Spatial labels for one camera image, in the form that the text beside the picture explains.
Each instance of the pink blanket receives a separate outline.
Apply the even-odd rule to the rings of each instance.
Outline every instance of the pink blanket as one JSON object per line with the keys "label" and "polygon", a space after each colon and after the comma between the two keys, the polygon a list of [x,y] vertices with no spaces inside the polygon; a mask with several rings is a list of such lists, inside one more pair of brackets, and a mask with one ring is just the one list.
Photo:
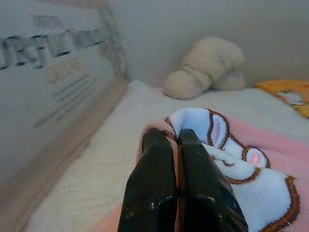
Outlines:
{"label": "pink blanket", "polygon": [[[229,180],[249,231],[309,232],[309,141],[301,144],[211,109],[176,111],[148,125],[141,138],[150,128],[161,130],[171,143],[176,176],[177,136],[181,129],[194,130]],[[116,232],[120,212],[118,206],[94,231]]]}

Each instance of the stuffed toy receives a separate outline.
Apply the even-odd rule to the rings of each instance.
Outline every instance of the stuffed toy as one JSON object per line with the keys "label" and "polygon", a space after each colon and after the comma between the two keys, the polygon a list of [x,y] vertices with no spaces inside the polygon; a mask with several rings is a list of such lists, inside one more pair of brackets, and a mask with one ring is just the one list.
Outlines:
{"label": "stuffed toy", "polygon": [[180,69],[167,76],[163,94],[189,100],[209,88],[242,89],[245,79],[239,68],[244,62],[244,54],[236,44],[206,37],[182,59]]}

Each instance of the orange fabric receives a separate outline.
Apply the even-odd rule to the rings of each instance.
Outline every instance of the orange fabric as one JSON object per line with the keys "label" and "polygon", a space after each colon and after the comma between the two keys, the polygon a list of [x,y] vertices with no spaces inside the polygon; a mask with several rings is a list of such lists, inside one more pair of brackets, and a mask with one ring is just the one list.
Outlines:
{"label": "orange fabric", "polygon": [[257,83],[256,87],[290,104],[303,117],[309,119],[309,81],[265,81]]}

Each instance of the mattress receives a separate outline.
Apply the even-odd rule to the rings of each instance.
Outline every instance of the mattress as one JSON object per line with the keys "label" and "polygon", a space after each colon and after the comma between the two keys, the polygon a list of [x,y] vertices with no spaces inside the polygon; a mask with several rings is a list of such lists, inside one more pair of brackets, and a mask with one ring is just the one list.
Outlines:
{"label": "mattress", "polygon": [[83,155],[34,212],[25,231],[92,231],[122,201],[143,127],[185,107],[211,108],[258,128],[309,141],[309,121],[261,90],[211,91],[195,100],[181,101],[162,95],[160,88],[132,82]]}

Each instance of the bed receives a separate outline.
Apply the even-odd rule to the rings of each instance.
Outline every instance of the bed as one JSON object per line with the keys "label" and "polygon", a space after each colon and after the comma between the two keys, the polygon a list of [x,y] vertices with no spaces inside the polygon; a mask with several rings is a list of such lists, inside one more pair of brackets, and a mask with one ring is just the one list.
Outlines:
{"label": "bed", "polygon": [[193,101],[164,96],[161,88],[133,81],[83,154],[32,214],[24,232],[89,232],[123,198],[143,127],[184,107],[212,108],[300,142],[309,123],[291,107],[255,88],[210,91]]}

